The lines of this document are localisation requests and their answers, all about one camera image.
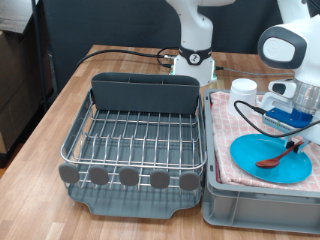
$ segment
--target dish towel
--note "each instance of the dish towel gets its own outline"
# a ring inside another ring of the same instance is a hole
[[[274,184],[255,178],[244,172],[232,160],[230,146],[238,137],[247,134],[259,134],[258,131],[251,127],[242,117],[235,117],[228,113],[228,93],[213,93],[211,95],[211,101],[212,132],[217,160],[218,182],[232,185],[320,192],[320,147],[317,144],[311,143],[304,148],[304,152],[312,161],[312,174],[306,180],[294,184]],[[254,115],[250,117],[249,120],[265,132],[270,134],[280,133],[278,130],[265,125],[262,122],[261,115]]]

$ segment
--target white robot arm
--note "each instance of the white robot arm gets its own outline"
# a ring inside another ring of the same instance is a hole
[[[310,18],[306,1],[278,0],[283,23],[291,23],[297,20]]]
[[[213,25],[198,12],[198,7],[224,6],[235,0],[167,0],[181,22],[180,54],[174,60],[172,74],[196,78],[201,86],[214,80],[214,60],[211,57]]]
[[[295,72],[293,80],[270,83],[260,105],[268,111],[264,122],[285,133],[320,119],[320,15],[311,17],[307,2],[278,0],[284,24],[266,30],[258,43],[267,66]],[[320,144],[320,124],[299,135]]]

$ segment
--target white mug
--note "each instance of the white mug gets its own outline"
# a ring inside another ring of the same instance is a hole
[[[247,78],[239,78],[232,82],[231,90],[230,90],[230,99],[228,103],[228,112],[233,116],[240,116],[237,110],[234,108],[234,102],[241,100],[249,103],[250,105],[255,105],[256,97],[257,97],[257,83],[247,79]],[[246,116],[250,117],[253,114],[253,110],[248,106],[238,103],[237,107],[239,110]]]

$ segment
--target blue plate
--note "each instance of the blue plate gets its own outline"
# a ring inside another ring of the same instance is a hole
[[[312,163],[305,153],[293,151],[280,160],[275,168],[262,169],[256,162],[274,158],[286,151],[284,140],[261,134],[245,135],[233,141],[230,152],[233,160],[247,173],[273,183],[297,183],[308,178]]]

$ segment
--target dish rack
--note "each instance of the dish rack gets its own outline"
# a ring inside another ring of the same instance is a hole
[[[190,90],[192,104],[179,107]],[[69,196],[108,216],[168,219],[197,205],[206,163],[200,99],[188,77],[94,77],[61,148]]]

